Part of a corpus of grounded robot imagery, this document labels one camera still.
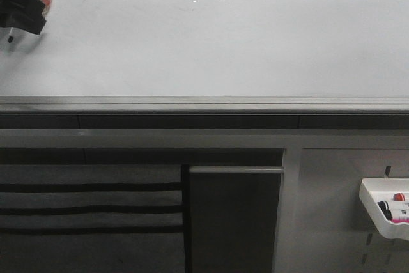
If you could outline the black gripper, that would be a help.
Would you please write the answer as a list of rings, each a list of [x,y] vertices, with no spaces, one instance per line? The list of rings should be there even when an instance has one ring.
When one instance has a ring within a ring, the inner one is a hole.
[[[1,28],[17,28],[39,35],[46,24],[41,0],[1,0]]]

